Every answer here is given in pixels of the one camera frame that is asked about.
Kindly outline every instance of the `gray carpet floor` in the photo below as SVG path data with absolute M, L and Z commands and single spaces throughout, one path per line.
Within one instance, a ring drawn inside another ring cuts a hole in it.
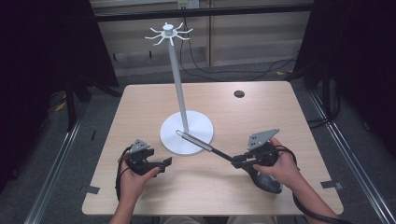
M 210 70 L 229 72 L 210 74 L 191 69 L 189 73 L 200 77 L 192 76 L 184 71 L 181 72 L 181 77 L 183 82 L 250 81 L 252 79 L 262 81 L 281 80 L 284 77 L 275 72 L 262 76 L 263 71 L 266 71 L 269 66 L 269 63 L 255 63 L 214 67 Z M 280 70 L 284 72 L 292 68 L 293 62 Z M 120 86 L 113 89 L 122 92 L 127 85 L 172 82 L 172 74 L 169 72 L 119 77 Z M 317 119 L 318 111 L 308 92 L 304 89 L 303 81 L 301 79 L 293 80 L 291 85 L 305 117 Z M 80 115 L 81 123 L 78 134 L 67 154 L 63 169 L 41 217 L 41 223 L 107 223 L 111 219 L 110 216 L 86 216 L 81 212 L 81 206 L 85 198 L 83 188 L 90 185 L 120 98 L 112 97 L 95 88 L 90 88 L 90 92 L 92 93 L 90 102 L 81 103 L 76 100 L 78 111 L 82 110 L 81 108 L 84 106 L 87 106 L 87 110 L 83 115 Z M 396 195 L 393 193 L 393 186 L 396 184 L 395 158 L 387 152 L 375 133 L 365 129 L 363 122 L 359 112 L 341 93 L 341 109 L 335 123 L 349 143 L 351 153 L 361 162 L 363 169 L 372 179 L 390 210 L 396 211 Z M 55 111 L 54 107 L 49 108 L 49 117 L 37 138 L 35 148 L 26 155 L 26 163 L 20 168 L 18 178 L 8 182 L 0 194 L 0 223 L 24 222 L 46 180 L 59 148 L 62 146 L 66 129 L 66 109 Z M 318 127 L 312 130 L 312 134 L 332 180 L 342 182 L 344 185 L 343 189 L 338 190 L 345 207 L 341 217 L 353 223 L 381 223 L 327 128 L 325 126 Z M 134 223 L 137 224 L 153 223 L 153 221 L 155 222 L 155 219 L 152 217 L 134 217 Z M 300 217 L 297 218 L 297 221 L 305 223 Z M 280 217 L 279 223 L 294 223 L 293 217 Z

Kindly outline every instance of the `stand base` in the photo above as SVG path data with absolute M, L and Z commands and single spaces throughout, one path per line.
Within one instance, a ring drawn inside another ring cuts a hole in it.
M 189 134 L 206 143 L 210 143 L 214 133 L 213 124 L 210 119 L 204 114 L 196 111 L 188 110 L 186 114 L 189 123 Z M 193 143 L 181 138 L 181 136 L 176 133 L 177 130 L 184 132 L 180 112 L 171 115 L 165 120 L 161 127 L 161 141 L 168 150 L 180 156 L 195 155 L 203 150 Z

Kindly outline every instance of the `hand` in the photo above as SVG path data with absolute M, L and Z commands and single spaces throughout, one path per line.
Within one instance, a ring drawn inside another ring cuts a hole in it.
M 129 156 L 129 153 L 125 153 L 121 164 L 121 172 L 128 168 L 126 160 Z M 123 203 L 124 201 L 126 201 L 126 203 L 136 202 L 143 193 L 146 183 L 159 172 L 160 167 L 155 167 L 144 175 L 137 175 L 131 169 L 127 169 L 121 176 L 120 203 Z
M 270 139 L 270 143 L 275 147 L 282 146 L 274 137 Z M 279 152 L 279 158 L 274 166 L 255 164 L 253 168 L 263 174 L 273 176 L 279 183 L 284 184 L 288 188 L 292 188 L 298 178 L 303 178 L 292 156 L 284 151 Z

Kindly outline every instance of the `person's right hand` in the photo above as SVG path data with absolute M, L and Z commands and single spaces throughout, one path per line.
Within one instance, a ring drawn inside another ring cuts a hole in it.
M 282 146 L 274 137 L 270 139 L 270 143 L 275 147 Z M 255 164 L 253 167 L 263 174 L 273 176 L 279 183 L 284 184 L 288 188 L 294 187 L 293 183 L 295 183 L 297 179 L 302 178 L 292 156 L 284 151 L 279 151 L 279 158 L 274 166 L 260 166 Z

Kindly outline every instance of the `wooden table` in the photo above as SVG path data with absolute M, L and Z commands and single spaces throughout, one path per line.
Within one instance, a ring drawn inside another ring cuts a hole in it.
M 235 91 L 243 91 L 245 97 L 235 97 Z M 188 110 L 211 119 L 215 129 L 211 145 L 230 156 L 247 151 L 250 134 L 279 128 L 276 138 L 295 153 L 307 181 L 337 214 L 343 212 L 336 190 L 320 185 L 331 179 L 289 82 L 188 83 L 183 84 L 183 92 Z M 135 215 L 301 214 L 289 189 L 277 195 L 258 189 L 246 172 L 214 153 L 180 157 L 168 151 L 160 140 L 160 129 L 178 111 L 174 84 L 125 89 L 91 182 L 100 190 L 87 193 L 82 206 L 85 214 L 114 213 L 117 160 L 136 139 L 155 148 L 149 161 L 173 157 L 173 164 L 148 182 Z

